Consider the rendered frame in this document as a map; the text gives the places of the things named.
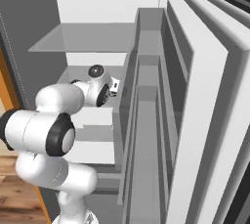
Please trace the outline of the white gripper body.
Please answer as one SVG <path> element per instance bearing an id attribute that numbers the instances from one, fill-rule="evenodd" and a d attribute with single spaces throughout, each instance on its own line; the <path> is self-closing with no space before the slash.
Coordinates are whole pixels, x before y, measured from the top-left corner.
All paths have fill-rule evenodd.
<path id="1" fill-rule="evenodd" d="M 114 77 L 111 78 L 110 88 L 109 88 L 109 95 L 111 97 L 115 97 L 118 92 L 120 80 Z"/>

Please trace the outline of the white fridge drawer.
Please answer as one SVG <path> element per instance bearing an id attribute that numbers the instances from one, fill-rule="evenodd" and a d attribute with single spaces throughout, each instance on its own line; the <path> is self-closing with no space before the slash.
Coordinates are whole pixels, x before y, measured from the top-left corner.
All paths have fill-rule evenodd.
<path id="1" fill-rule="evenodd" d="M 114 164 L 114 145 L 111 142 L 75 141 L 64 158 L 75 163 Z"/>
<path id="2" fill-rule="evenodd" d="M 82 128 L 84 125 L 111 125 L 112 108 L 84 107 L 71 119 L 76 128 Z"/>

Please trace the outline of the glass fridge shelf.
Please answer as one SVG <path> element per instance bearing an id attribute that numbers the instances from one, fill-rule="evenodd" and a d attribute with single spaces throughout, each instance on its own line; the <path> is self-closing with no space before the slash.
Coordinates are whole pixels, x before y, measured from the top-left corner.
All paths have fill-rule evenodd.
<path id="1" fill-rule="evenodd" d="M 29 52 L 126 53 L 133 43 L 131 22 L 61 23 L 29 48 Z"/>

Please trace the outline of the grey fridge with white interior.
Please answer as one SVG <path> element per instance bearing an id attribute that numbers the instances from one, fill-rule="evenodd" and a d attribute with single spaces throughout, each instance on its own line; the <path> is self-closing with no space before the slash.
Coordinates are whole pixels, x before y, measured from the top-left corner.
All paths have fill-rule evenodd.
<path id="1" fill-rule="evenodd" d="M 158 0 L 0 0 L 1 32 L 9 62 L 21 96 L 21 104 L 13 109 L 34 111 L 35 98 L 44 87 L 69 83 L 74 79 L 90 80 L 88 69 L 101 65 L 120 80 L 118 92 L 100 108 L 112 108 L 111 125 L 84 125 L 76 128 L 75 141 L 111 142 L 114 164 L 77 163 L 94 168 L 98 173 L 95 191 L 85 197 L 87 207 L 102 219 L 97 202 L 98 190 L 117 188 L 123 179 L 122 169 L 128 135 L 133 123 L 135 78 L 139 71 L 138 54 L 142 48 L 144 29 L 155 24 L 160 13 Z M 126 53 L 29 52 L 29 48 L 61 23 L 131 22 L 135 25 L 133 43 Z M 57 190 L 46 189 L 53 208 L 52 220 L 60 214 Z"/>

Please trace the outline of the white fridge door with shelves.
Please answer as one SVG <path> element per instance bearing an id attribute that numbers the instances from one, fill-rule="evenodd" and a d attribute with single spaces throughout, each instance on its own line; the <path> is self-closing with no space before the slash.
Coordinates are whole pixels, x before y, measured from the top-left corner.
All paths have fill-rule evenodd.
<path id="1" fill-rule="evenodd" d="M 250 15 L 224 0 L 140 9 L 113 109 L 120 224 L 248 224 Z"/>

